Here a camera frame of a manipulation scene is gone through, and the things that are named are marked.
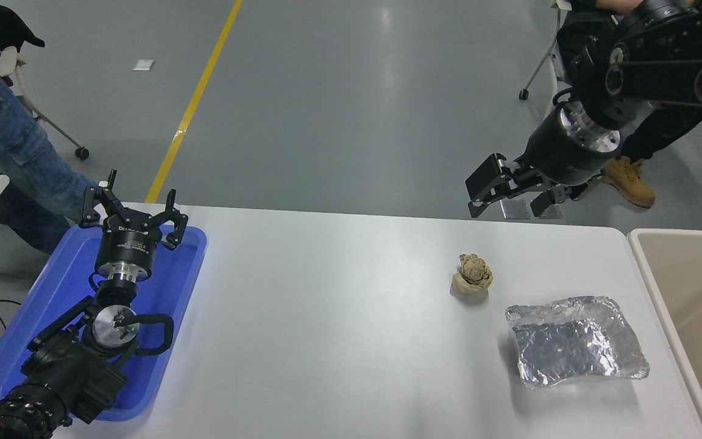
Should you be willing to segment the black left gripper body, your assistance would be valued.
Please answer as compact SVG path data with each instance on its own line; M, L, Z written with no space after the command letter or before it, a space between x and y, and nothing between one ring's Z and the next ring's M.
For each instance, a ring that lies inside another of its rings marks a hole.
M104 271L114 262L133 264L143 271L153 269L162 234L151 215L134 210L126 210L123 214L109 213L101 227L95 270Z

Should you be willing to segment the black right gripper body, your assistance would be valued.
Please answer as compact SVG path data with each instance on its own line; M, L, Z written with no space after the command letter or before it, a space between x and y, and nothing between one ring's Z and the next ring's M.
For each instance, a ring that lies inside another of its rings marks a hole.
M562 116L562 109L553 109L532 133L516 161L522 167L533 167L555 183L576 186L600 172L605 154L588 150L571 139Z

